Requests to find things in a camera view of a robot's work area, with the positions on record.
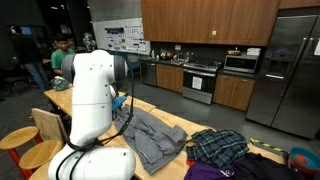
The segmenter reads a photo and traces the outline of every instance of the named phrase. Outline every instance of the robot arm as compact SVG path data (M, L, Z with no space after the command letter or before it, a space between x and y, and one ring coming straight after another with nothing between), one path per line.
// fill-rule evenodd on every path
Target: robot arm
M123 79L128 67L120 56L112 56L103 50L70 57L66 57L64 64L71 71L63 70L66 79L74 85L70 143L51 161L49 178L130 179L135 170L135 157L131 150L95 147L84 154L73 149L74 146L83 147L92 143L110 128L113 96L110 84Z

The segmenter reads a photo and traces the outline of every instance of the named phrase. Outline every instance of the green shirt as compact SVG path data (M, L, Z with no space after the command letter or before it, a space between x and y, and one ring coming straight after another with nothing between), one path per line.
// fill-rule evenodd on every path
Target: green shirt
M74 50L68 49L66 53L61 52L60 50L56 50L54 53L52 53L51 55L52 69L61 69L62 60L68 54L74 54Z

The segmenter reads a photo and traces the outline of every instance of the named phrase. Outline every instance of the countertop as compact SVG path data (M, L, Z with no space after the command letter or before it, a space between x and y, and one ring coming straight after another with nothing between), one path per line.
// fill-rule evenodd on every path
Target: countertop
M157 64L166 64L172 66L182 67L183 62L179 62L177 60L157 60L155 58L140 58L140 61L149 62L149 63L157 63Z
M232 75L232 76L255 79L255 80L258 78L258 75L259 75L258 72L252 74L252 73L230 71L230 70L225 70L225 69L218 70L218 74Z
M144 62L148 62L148 63L166 64L166 65L172 65L172 66L178 66L178 67L183 66L183 62L179 62L177 60L157 60L155 58L150 58L150 57L140 58L139 60L144 61ZM259 75L258 72L252 74L252 73L224 70L223 68L218 70L218 74L226 74L226 75L232 75L232 76L249 78L249 79L257 79L258 75Z

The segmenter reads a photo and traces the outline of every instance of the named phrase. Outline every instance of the wooden cabinet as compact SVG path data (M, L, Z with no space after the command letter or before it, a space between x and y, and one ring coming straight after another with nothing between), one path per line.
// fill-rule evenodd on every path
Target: wooden cabinet
M182 93L183 68L157 64L157 86Z
M234 83L233 76L218 75L213 102L229 106Z
M234 0L213 0L209 26L209 43L227 44Z
M170 39L166 21L169 18L169 14L166 13L167 7L166 0L141 0L144 39L149 41Z
M316 7L320 6L319 0L281 0L279 9Z
M213 102L247 111L255 80L218 75Z
M266 46L279 0L141 0L149 41Z
M255 80L236 77L233 84L229 106L242 111L247 111Z
M279 0L235 0L228 44L266 46L278 6Z
M207 42L211 4L212 0L141 0L144 39Z

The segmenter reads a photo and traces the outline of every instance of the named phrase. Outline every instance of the backsplash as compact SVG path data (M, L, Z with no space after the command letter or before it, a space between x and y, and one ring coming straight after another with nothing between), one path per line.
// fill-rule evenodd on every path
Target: backsplash
M175 45L181 45L181 51L183 54L186 52L192 52L194 58L211 58L216 61L223 62L228 50L234 50L235 45L214 45L214 44L187 44L187 43L169 43L169 42L151 42L151 50L154 50L154 54L159 55L161 49L166 49L176 54ZM248 46L237 46L240 51L247 51Z

